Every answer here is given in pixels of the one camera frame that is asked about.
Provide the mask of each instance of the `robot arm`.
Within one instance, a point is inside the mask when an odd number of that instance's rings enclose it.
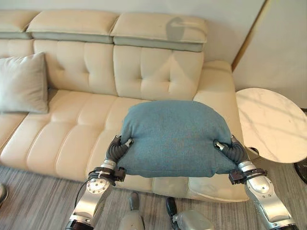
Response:
[[[257,169],[249,161],[241,143],[232,136],[231,145],[214,141],[215,147],[232,160],[239,171],[232,170],[229,179],[232,184],[245,184],[246,194],[254,202],[257,212],[267,230],[298,230],[289,211],[278,198],[266,171]]]
[[[133,143],[129,139],[121,145],[120,137],[115,136],[100,167],[89,173],[86,190],[75,205],[66,230],[93,230],[104,209],[106,198],[110,195],[115,181],[124,181],[125,170],[117,169],[117,162]]]

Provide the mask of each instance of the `pillow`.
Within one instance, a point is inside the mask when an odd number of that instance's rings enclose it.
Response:
[[[122,143],[133,145],[118,165],[143,177],[212,177],[236,165],[213,141],[231,143],[225,120],[212,108],[194,101],[155,101],[130,108],[122,127]]]
[[[0,59],[0,111],[48,112],[44,53]]]

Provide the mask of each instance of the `white wall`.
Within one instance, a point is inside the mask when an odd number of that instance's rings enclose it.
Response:
[[[195,15],[208,22],[206,60],[232,62],[263,0],[0,0],[0,9],[94,9]]]
[[[272,0],[234,78],[237,90],[270,89],[307,108],[306,0]]]

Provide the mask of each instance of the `gray wood floor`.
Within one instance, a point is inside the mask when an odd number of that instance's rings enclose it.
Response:
[[[307,185],[292,164],[262,163],[268,169],[275,191],[296,219],[300,230],[307,230]],[[0,166],[0,183],[10,189],[0,208],[0,230],[61,230],[73,210],[80,183],[23,172]],[[97,230],[117,230],[128,208],[130,191],[114,189],[106,202]],[[165,197],[140,193],[141,213],[146,230],[171,230]],[[208,203],[177,199],[179,211],[194,209],[214,224],[217,230],[264,230],[253,204]]]

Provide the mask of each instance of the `sofa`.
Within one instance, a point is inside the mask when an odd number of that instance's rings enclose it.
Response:
[[[0,58],[44,52],[47,114],[0,114],[0,164],[83,182],[99,166],[128,109],[194,100],[243,142],[229,63],[204,62],[202,18],[88,10],[0,11]],[[127,175],[117,187],[214,202],[248,200],[228,175]]]

